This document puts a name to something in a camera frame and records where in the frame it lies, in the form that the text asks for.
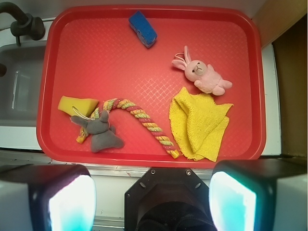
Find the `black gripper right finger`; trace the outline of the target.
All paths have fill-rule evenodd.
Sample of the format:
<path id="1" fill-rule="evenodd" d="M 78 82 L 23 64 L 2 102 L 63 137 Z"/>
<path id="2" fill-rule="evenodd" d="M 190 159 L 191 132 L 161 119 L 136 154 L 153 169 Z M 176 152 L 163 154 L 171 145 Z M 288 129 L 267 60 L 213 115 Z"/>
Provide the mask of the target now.
<path id="1" fill-rule="evenodd" d="M 306 159 L 224 160 L 209 183 L 218 231 L 306 231 Z"/>

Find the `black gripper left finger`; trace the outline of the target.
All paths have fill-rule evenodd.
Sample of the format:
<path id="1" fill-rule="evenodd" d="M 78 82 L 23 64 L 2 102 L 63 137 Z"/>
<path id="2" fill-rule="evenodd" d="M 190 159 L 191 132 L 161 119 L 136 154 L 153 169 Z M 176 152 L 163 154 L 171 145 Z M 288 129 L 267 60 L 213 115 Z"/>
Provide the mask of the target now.
<path id="1" fill-rule="evenodd" d="M 2 231 L 90 231 L 96 186 L 83 165 L 0 168 Z"/>

